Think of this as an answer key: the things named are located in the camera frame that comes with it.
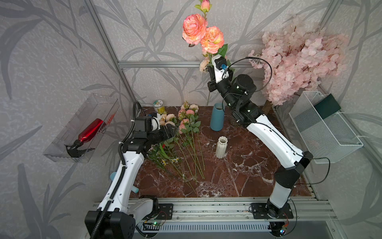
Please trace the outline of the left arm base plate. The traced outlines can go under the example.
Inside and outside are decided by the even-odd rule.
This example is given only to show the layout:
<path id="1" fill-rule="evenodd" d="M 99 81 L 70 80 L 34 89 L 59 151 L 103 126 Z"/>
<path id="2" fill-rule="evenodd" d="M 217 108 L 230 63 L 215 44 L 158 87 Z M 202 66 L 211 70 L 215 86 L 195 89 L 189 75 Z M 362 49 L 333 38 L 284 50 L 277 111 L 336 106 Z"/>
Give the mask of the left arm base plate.
<path id="1" fill-rule="evenodd" d="M 160 203 L 159 204 L 159 214 L 156 216 L 156 220 L 172 220 L 174 211 L 174 204 L 171 203 Z"/>

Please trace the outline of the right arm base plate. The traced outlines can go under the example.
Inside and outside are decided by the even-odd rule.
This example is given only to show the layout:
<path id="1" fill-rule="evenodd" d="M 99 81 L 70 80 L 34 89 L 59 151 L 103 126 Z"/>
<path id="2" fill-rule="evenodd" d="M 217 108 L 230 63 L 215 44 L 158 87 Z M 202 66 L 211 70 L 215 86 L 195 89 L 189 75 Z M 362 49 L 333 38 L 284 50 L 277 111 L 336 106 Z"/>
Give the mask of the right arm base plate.
<path id="1" fill-rule="evenodd" d="M 252 203 L 249 206 L 249 212 L 253 215 L 254 219 L 294 219 L 292 209 L 288 203 L 281 209 L 268 203 Z"/>

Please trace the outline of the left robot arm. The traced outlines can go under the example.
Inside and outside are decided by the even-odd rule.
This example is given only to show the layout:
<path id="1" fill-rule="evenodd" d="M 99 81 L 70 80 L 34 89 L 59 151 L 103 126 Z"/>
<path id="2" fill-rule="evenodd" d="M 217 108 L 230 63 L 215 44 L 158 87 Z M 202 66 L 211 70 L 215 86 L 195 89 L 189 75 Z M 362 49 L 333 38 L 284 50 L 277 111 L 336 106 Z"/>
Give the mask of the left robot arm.
<path id="1" fill-rule="evenodd" d="M 154 115 L 137 116 L 138 102 L 133 104 L 132 125 L 127 136 L 119 142 L 120 165 L 104 199 L 95 211 L 88 211 L 85 225 L 92 239 L 131 239 L 137 224 L 158 216 L 160 207 L 155 196 L 144 196 L 129 206 L 134 181 L 151 146 L 171 139 L 178 128 L 160 125 Z"/>

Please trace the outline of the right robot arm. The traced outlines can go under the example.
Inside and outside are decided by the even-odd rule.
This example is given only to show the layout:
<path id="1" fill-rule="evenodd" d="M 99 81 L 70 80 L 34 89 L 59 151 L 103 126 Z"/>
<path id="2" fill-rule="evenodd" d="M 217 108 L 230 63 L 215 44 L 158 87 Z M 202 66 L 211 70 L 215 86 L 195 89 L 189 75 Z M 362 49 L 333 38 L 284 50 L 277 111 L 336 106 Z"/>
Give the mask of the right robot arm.
<path id="1" fill-rule="evenodd" d="M 276 182 L 265 206 L 267 215 L 277 219 L 285 213 L 293 187 L 314 157 L 309 151 L 303 152 L 286 139 L 260 108 L 251 102 L 252 95 L 258 89 L 249 75 L 234 77 L 231 65 L 219 54 L 212 57 L 211 66 L 207 69 L 210 74 L 209 91 L 220 93 L 237 123 L 259 138 L 281 165 L 274 175 Z"/>

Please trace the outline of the cream peach rose stem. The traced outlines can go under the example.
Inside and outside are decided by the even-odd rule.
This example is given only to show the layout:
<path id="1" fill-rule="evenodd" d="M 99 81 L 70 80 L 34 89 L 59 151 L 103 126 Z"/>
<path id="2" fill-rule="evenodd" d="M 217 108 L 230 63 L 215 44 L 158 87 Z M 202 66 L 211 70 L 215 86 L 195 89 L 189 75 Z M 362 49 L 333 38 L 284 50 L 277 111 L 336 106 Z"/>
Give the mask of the cream peach rose stem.
<path id="1" fill-rule="evenodd" d="M 201 63 L 200 63 L 200 72 L 203 72 L 207 69 L 208 65 L 210 63 L 210 59 L 206 57 Z"/>

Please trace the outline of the pink peach rose stem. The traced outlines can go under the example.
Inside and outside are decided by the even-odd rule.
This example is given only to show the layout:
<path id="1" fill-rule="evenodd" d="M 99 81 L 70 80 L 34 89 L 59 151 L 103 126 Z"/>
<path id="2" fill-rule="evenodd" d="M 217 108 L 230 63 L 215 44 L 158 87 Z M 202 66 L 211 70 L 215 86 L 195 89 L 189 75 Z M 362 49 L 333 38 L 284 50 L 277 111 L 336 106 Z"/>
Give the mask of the pink peach rose stem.
<path id="1" fill-rule="evenodd" d="M 212 8 L 209 0 L 202 0 L 195 8 L 202 14 L 193 14 L 187 16 L 183 21 L 183 40 L 189 44 L 189 47 L 201 45 L 202 55 L 210 59 L 209 65 L 212 65 L 212 58 L 217 54 L 225 56 L 228 45 L 224 41 L 223 32 L 216 26 L 208 26 L 207 13 Z"/>

